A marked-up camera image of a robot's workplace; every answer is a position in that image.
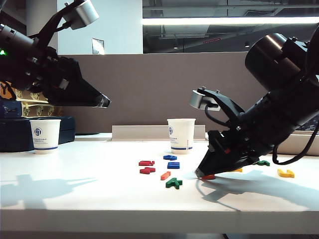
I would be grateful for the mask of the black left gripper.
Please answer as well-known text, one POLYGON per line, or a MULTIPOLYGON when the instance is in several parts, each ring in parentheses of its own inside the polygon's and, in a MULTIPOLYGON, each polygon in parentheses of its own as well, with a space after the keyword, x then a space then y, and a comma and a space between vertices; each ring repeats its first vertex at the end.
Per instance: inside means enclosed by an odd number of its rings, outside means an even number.
POLYGON ((111 103, 82 77, 77 60, 60 57, 51 47, 28 90, 43 93, 55 106, 107 108, 111 103))

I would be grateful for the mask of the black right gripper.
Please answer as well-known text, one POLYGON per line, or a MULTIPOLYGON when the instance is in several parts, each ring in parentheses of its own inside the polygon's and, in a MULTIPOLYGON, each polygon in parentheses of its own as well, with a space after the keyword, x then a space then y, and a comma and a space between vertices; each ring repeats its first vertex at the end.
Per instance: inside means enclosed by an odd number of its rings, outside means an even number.
POLYGON ((277 149, 277 113, 246 112, 223 123, 228 130, 209 131, 209 149, 195 174, 201 178, 234 171, 277 149))

